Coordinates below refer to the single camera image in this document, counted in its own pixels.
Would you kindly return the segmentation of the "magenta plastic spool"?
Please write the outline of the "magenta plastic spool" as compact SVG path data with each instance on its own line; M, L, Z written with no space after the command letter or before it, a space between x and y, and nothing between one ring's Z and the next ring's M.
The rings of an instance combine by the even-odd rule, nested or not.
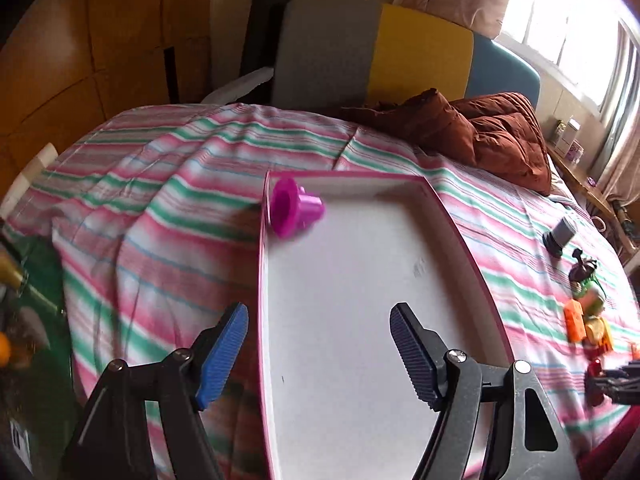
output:
M298 235L322 219L323 200L308 193L293 178L282 178L274 186L269 201L271 229L281 240Z

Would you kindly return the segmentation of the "red plastic toy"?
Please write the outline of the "red plastic toy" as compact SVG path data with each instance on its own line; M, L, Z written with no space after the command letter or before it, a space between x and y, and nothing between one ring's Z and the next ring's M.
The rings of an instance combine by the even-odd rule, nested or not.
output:
M604 393L597 382L597 379L602 376L602 372L603 366L600 358L595 358L589 363L585 377L585 395L587 403L593 408L604 401Z

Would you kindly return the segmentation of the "yellow orange plastic toy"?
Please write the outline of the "yellow orange plastic toy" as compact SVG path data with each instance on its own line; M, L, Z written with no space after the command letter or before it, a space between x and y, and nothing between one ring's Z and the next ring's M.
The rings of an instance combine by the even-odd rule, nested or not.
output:
M589 343L602 353L613 350L610 326L602 316L590 316L585 320L586 337Z

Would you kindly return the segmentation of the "green white plug device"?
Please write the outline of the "green white plug device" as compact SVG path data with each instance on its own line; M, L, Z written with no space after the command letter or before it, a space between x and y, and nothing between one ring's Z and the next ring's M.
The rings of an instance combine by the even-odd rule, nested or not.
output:
M586 318L595 318L604 310L606 296L597 280L573 283L572 295L582 306Z

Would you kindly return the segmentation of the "dark small bottle toy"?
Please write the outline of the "dark small bottle toy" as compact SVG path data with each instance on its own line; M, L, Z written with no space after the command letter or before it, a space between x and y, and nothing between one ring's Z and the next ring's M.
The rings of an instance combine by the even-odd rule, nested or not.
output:
M573 283L582 283L590 280L597 271L597 260L586 256L580 248L575 248L572 252L572 256L576 262L568 274L570 281Z

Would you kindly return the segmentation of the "pink shallow box tray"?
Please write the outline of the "pink shallow box tray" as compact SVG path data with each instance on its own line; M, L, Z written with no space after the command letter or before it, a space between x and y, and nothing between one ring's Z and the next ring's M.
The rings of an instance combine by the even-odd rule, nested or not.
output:
M297 171L323 218L282 240L262 225L262 414L276 479L409 479L436 414L390 336L404 302L450 348L507 366L513 353L468 245L426 179Z

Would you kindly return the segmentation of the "wooden bedside shelf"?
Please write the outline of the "wooden bedside shelf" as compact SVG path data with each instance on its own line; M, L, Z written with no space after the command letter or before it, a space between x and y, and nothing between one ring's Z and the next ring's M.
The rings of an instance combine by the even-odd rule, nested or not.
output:
M552 145L547 145L547 150L567 187L597 211L597 214L616 233L624 251L634 256L638 252L639 245L628 236L622 222L622 219L630 221L628 216L622 214L620 208L615 208L595 185L589 183L589 177L577 166L570 164Z

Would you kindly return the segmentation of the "striped bed sheet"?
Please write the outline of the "striped bed sheet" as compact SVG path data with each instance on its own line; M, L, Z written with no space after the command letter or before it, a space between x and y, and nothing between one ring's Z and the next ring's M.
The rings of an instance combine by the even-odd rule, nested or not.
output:
M66 150L10 215L10 240L37 234L60 254L82 394L116 356L159 360L228 304L256 304L271 170L381 171L430 182L484 275L514 354L546 388L582 476L606 475L638 429L639 411L586 403L587 362L564 335L570 263L550 261L542 232L570 216L574 245L598 259L610 367L626 363L639 342L638 304L613 248L567 192L541 196L349 122L269 106L128 110Z

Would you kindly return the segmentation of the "purple box on shelf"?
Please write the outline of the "purple box on shelf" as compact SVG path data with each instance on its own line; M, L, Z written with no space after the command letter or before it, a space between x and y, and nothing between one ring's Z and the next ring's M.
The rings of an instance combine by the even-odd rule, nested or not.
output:
M582 159L582 154L584 154L582 144L577 141L573 141L565 154L565 160L570 165L577 166Z

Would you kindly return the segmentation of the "white box on shelf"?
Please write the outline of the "white box on shelf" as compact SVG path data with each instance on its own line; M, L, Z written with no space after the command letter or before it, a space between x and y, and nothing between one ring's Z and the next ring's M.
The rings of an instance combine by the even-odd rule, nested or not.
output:
M561 156L565 156L570 151L581 126L582 125L573 117L567 122L558 123L555 130L556 139L554 147Z

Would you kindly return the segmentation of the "rust brown quilt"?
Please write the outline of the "rust brown quilt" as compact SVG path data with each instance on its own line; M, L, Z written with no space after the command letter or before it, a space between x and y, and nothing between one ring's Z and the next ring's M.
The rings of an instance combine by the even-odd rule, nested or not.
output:
M543 196L551 193L546 141L524 94L500 92L450 102L431 88L401 104L341 107L336 116Z

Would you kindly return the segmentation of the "grey yellow blue headboard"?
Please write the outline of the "grey yellow blue headboard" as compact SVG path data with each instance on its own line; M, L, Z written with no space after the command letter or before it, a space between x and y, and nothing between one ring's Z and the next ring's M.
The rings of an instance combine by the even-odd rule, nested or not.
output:
M373 0L292 0L271 102L286 110L402 103L435 88L448 101L500 92L537 103L536 70L494 40Z

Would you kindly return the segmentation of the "black rolled mat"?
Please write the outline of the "black rolled mat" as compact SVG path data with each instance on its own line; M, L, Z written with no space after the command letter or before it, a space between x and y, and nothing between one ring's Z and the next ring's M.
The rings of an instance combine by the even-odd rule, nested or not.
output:
M240 76L276 65L285 9L291 0L252 0L241 56Z

